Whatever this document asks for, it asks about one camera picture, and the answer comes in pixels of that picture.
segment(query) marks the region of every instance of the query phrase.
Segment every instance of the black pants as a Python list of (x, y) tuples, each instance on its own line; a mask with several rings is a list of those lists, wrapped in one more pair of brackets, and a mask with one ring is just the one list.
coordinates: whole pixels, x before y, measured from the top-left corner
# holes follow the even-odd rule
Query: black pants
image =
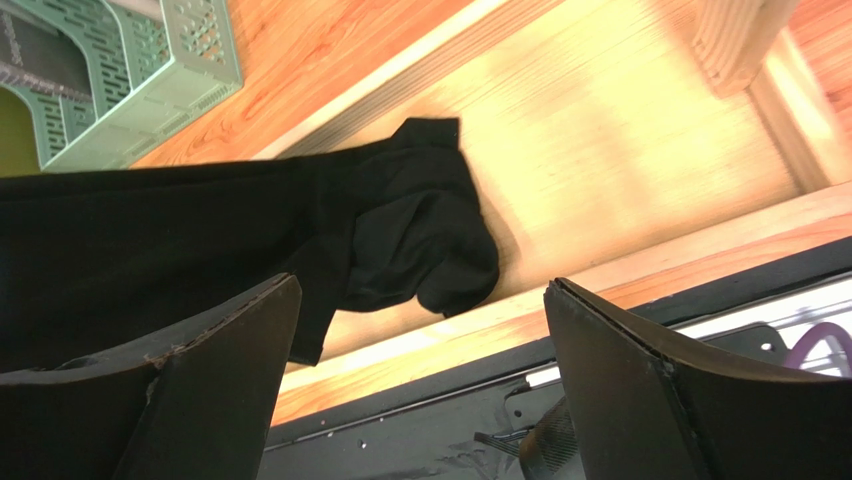
[(308, 364), (336, 309), (484, 300), (497, 250), (458, 121), (288, 160), (0, 181), (0, 371), (59, 367), (280, 272), (303, 290), (290, 359)]

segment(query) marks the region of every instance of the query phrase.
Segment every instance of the wooden shelf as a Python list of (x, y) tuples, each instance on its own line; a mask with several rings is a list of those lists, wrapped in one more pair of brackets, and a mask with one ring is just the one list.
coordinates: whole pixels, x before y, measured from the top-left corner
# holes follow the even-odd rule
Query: wooden shelf
[(554, 1), (505, 20), (534, 3), (490, 5), (466, 37), (279, 143), (327, 151), (410, 116), (460, 117), (502, 278), (447, 320), (416, 300), (338, 312), (320, 365), (288, 369), (273, 424), (546, 336), (557, 276), (629, 308), (852, 235), (852, 158), (825, 148), (842, 134), (794, 44), (773, 47), (759, 85), (718, 99), (690, 48), (696, 2)]

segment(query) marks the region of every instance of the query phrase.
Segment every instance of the green basket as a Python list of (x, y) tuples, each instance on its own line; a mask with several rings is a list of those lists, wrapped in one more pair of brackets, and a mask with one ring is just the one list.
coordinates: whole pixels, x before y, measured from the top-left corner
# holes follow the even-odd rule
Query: green basket
[(39, 160), (58, 155), (94, 123), (91, 104), (45, 95), (22, 86), (2, 87), (17, 95), (30, 109)]
[(24, 99), (44, 171), (126, 168), (242, 87), (225, 0), (161, 0), (162, 24), (103, 0), (13, 1), (77, 44), (92, 85), (93, 109), (53, 99), (59, 149), (55, 112)]

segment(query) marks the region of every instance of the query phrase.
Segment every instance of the orange wooden surface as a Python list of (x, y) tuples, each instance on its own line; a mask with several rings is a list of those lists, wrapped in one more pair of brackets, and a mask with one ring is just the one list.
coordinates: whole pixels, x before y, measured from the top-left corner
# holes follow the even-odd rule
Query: orange wooden surface
[(802, 0), (790, 29), (852, 138), (852, 1)]
[(134, 167), (249, 159), (470, 0), (231, 0), (245, 86)]

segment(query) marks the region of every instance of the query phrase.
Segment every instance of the wooden floor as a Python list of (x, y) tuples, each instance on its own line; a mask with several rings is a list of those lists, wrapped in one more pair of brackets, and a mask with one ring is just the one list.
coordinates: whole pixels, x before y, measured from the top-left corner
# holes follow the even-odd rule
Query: wooden floor
[[(565, 2), (339, 148), (461, 117), (502, 258), (490, 301), (796, 197), (749, 97), (704, 84), (695, 3)], [(324, 358), (437, 320), (416, 300), (338, 312)]]
[(852, 1), (802, 0), (790, 29), (852, 139)]

